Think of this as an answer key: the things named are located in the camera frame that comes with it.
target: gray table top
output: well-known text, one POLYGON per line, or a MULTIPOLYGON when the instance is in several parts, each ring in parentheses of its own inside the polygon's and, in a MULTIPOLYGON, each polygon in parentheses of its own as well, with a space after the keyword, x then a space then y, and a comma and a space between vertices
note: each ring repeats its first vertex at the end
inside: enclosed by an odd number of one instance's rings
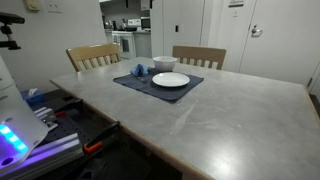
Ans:
POLYGON ((299 84, 176 64, 204 81, 174 104, 113 82, 136 58, 51 80, 215 179, 319 179, 320 128, 299 84))

